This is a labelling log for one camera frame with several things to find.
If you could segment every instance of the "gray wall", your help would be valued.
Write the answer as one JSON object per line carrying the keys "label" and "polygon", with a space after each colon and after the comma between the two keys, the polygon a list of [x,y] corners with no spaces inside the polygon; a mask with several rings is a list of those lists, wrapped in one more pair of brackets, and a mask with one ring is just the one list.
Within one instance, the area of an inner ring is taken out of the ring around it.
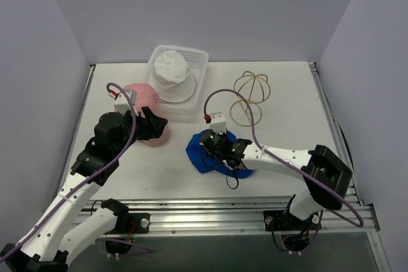
{"label": "gray wall", "polygon": [[319,70],[393,271],[408,266],[407,21],[408,0],[352,0]]}
{"label": "gray wall", "polygon": [[55,194],[89,65],[54,0],[0,0],[0,8],[3,248],[34,225]]}
{"label": "gray wall", "polygon": [[88,61],[140,62],[160,44],[211,61],[320,58],[350,0],[55,0]]}

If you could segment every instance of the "blue cloth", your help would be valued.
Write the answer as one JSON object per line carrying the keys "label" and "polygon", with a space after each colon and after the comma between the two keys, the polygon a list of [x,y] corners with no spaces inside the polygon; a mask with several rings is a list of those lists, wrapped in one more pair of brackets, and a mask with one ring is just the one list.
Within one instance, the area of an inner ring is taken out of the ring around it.
{"label": "blue cloth", "polygon": [[[194,165],[195,168],[197,168],[197,170],[200,173],[207,173],[213,170],[216,170],[224,175],[228,175],[230,177],[233,177],[233,173],[231,170],[229,170],[226,166],[218,166],[215,167],[216,165],[219,164],[219,162],[216,159],[213,159],[211,157],[207,156],[207,152],[204,150],[204,148],[201,148],[200,146],[200,136],[205,132],[206,130],[198,133],[198,134],[194,134],[193,138],[191,138],[187,148],[186,148],[186,152],[187,155],[190,158],[190,161],[192,162],[192,164]],[[235,141],[236,137],[234,134],[232,134],[231,132],[227,132],[228,133],[228,139],[230,141]],[[200,150],[203,150],[203,159],[205,164],[203,164],[203,161],[201,159],[201,153]],[[253,170],[246,170],[246,169],[239,169],[237,171],[237,177],[238,178],[247,178],[248,176],[250,176],[252,174],[252,172],[254,172]]]}

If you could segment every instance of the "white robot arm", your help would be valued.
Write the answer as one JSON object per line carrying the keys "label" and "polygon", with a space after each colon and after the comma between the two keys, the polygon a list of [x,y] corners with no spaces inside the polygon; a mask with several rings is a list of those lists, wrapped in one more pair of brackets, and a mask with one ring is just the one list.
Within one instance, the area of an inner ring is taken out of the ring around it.
{"label": "white robot arm", "polygon": [[309,220],[322,208],[339,210],[337,199],[302,175],[282,165],[266,151],[279,156],[288,164],[302,169],[344,198],[352,171],[327,147],[318,145],[314,150],[286,150],[273,147],[258,147],[250,140],[227,138],[227,128],[222,113],[209,115],[210,129],[200,138],[200,145],[209,156],[217,159],[232,171],[238,169],[267,170],[293,176],[305,183],[290,203],[288,213],[300,221]]}
{"label": "white robot arm", "polygon": [[20,247],[9,243],[1,251],[0,263],[5,261],[13,272],[66,272],[73,259],[98,237],[119,226],[130,225],[128,207],[110,199],[68,232],[81,209],[119,167],[119,154],[127,148],[125,146],[136,140],[160,137],[168,123],[148,107],[142,107],[144,116],[132,117],[129,105],[135,103],[136,93],[126,92],[128,98],[124,99],[125,92],[121,91],[114,104],[120,113],[101,116],[94,128],[94,137],[76,158],[71,173],[46,212],[19,241]]}

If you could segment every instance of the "white hat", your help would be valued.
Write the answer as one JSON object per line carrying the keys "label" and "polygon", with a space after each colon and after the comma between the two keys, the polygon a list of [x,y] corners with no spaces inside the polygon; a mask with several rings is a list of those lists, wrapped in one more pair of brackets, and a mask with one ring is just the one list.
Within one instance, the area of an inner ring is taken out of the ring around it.
{"label": "white hat", "polygon": [[188,100],[196,88],[188,63],[174,50],[156,57],[149,84],[159,93],[160,99],[170,103]]}

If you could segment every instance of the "plastic basket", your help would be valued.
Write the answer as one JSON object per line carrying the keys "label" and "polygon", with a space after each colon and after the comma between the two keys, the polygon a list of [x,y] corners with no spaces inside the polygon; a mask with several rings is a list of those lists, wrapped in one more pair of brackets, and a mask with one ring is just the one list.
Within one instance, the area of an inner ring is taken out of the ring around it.
{"label": "plastic basket", "polygon": [[150,72],[154,68],[154,60],[159,54],[167,50],[177,51],[179,54],[183,56],[186,62],[190,64],[191,67],[190,72],[194,77],[194,81],[196,82],[196,89],[193,95],[186,101],[180,103],[168,103],[160,101],[160,109],[162,109],[163,111],[170,111],[172,113],[189,114],[195,109],[198,98],[200,96],[205,71],[207,70],[208,53],[206,53],[206,51],[203,50],[179,46],[171,45],[157,46],[154,49],[153,54],[146,65],[145,71],[143,72],[142,82],[144,83],[149,82]]}

